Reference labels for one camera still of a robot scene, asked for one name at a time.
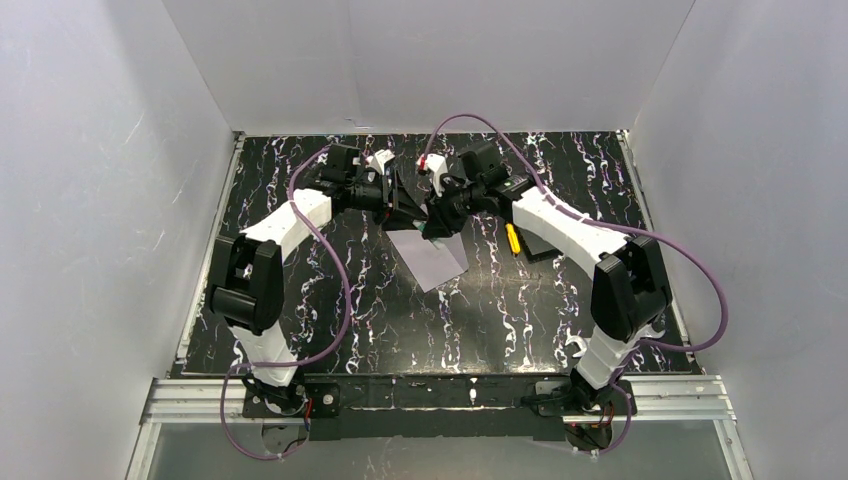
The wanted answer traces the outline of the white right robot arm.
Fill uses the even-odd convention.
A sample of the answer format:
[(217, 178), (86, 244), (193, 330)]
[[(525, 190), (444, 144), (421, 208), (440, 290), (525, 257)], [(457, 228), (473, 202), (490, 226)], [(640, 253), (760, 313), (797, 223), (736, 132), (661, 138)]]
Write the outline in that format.
[(449, 174), (441, 155), (426, 154), (417, 162), (431, 182), (423, 237), (449, 237), (470, 216), (487, 213), (535, 235), (581, 267), (592, 279), (595, 326), (570, 373), (568, 394), (595, 400), (610, 390), (619, 368), (673, 299), (658, 241), (590, 225), (530, 175), (511, 172), (492, 144), (466, 149), (459, 159), (461, 177)]

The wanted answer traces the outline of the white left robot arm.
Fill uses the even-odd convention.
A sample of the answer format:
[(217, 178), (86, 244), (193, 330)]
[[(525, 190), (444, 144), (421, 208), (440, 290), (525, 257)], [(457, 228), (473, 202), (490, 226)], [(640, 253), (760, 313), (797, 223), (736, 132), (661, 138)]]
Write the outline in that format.
[(284, 263), (347, 210), (370, 212), (387, 231), (413, 230), (427, 215), (415, 205), (388, 149), (365, 156), (332, 144), (290, 178), (287, 200), (236, 236), (220, 235), (207, 275), (205, 305), (225, 322), (245, 352), (246, 368), (262, 386), (287, 387), (301, 366), (279, 324), (284, 303)]

